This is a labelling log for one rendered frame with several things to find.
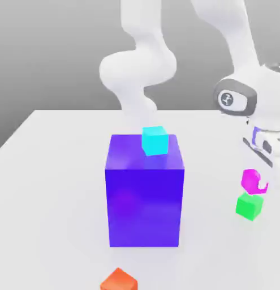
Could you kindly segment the small orange cube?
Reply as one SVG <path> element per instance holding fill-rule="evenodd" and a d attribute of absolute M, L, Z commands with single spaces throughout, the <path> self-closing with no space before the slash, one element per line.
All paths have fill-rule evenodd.
<path fill-rule="evenodd" d="M 100 285 L 100 290 L 138 290 L 138 283 L 128 273 L 116 268 Z"/>

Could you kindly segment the small green cube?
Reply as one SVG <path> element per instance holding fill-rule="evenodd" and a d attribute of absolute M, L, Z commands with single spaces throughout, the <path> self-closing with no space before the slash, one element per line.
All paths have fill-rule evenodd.
<path fill-rule="evenodd" d="M 244 192 L 237 200 L 235 212 L 250 221 L 254 221 L 262 210 L 263 202 L 264 199 L 261 196 Z"/>

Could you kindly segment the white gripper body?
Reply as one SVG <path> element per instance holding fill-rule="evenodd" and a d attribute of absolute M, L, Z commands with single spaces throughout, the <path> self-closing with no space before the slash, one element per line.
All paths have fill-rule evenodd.
<path fill-rule="evenodd" d="M 243 169 L 255 169 L 263 181 L 278 181 L 278 136 L 243 137 Z"/>

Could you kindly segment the small cyan cube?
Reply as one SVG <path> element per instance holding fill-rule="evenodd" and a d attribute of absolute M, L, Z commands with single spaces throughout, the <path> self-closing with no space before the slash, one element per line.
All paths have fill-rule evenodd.
<path fill-rule="evenodd" d="M 147 156 L 166 155 L 169 150 L 169 135 L 163 126 L 144 127 L 141 146 Z"/>

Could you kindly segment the small magenta cube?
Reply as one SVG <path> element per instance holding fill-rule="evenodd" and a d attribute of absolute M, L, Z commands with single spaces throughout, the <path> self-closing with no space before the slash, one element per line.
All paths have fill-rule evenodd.
<path fill-rule="evenodd" d="M 245 169 L 243 171 L 241 186 L 250 195 L 266 194 L 268 183 L 264 188 L 259 188 L 261 176 L 255 169 Z"/>

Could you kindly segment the large purple box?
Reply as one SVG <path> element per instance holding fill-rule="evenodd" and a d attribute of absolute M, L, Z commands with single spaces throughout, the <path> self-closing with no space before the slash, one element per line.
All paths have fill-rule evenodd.
<path fill-rule="evenodd" d="M 184 164 L 175 135 L 167 154 L 147 156 L 141 135 L 113 134 L 105 182 L 111 247 L 179 245 Z"/>

